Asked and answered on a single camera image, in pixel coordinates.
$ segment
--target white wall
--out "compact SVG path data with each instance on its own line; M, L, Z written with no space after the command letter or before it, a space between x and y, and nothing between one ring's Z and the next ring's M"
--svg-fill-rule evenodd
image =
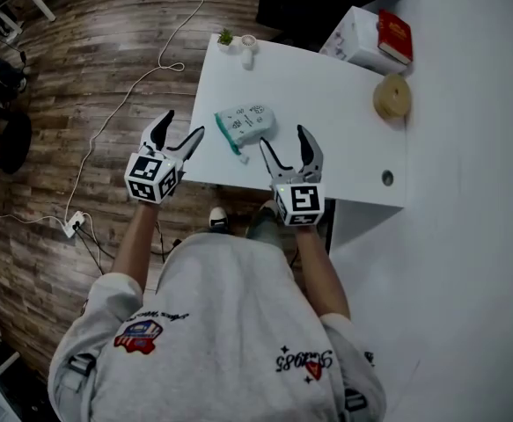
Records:
M331 256L386 420L513 421L513 0L395 11L414 36L407 207ZM338 238L379 217L338 209Z

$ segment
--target sleeve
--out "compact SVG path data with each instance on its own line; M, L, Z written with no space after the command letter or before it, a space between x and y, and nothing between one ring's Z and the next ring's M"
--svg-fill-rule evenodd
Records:
M320 318L336 358L344 385L344 411L341 420L377 421L385 415L385 392L366 359L354 325L340 314Z
M141 287L127 275L108 273L92 285L82 316L62 337L49 369L48 396L62 422L87 420L96 359L142 306Z

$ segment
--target wooden floor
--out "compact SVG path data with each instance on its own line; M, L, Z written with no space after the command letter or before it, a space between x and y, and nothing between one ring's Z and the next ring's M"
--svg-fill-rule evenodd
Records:
M29 73L27 90L16 105L31 118L33 140L20 171L11 176L0 171L0 214L63 218L89 138L129 86L157 65L162 46L199 1L47 0L57 16L53 23L31 2L14 2L12 9L26 22L15 45L25 50ZM77 209L89 212L108 251L115 252L135 208L123 171L142 130L165 109L173 109L169 143L186 135L210 34L228 27L234 34L261 39L275 35L254 21L257 7L258 0L206 0L162 59L163 64L184 62L186 70L149 75L96 141L69 215ZM1 46L0 55L19 64L17 52ZM160 210L165 249L176 238L204 228L215 205L227 209L233 229L242 234L267 197L265 192L183 183ZM290 258L294 239L288 231L284 241ZM160 251L156 237L152 249ZM110 267L105 255L102 267ZM161 258L152 255L149 288L160 267ZM55 221L24 225L0 219L0 326L6 340L43 376L98 276L82 241L67 239Z

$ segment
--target round wooden object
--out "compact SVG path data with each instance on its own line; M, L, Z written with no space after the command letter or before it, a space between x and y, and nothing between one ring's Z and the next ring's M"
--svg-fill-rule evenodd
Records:
M411 108L411 90L401 75L389 74L373 92L373 106L383 120L407 115Z

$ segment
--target black chair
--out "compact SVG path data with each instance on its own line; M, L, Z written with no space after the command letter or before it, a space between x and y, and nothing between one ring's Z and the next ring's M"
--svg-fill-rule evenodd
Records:
M13 113L1 107L0 119L8 122L0 134L0 169L14 173L23 165L29 152L31 121L24 113Z
M260 0L256 21L283 30L273 42L319 51L350 7L374 0Z

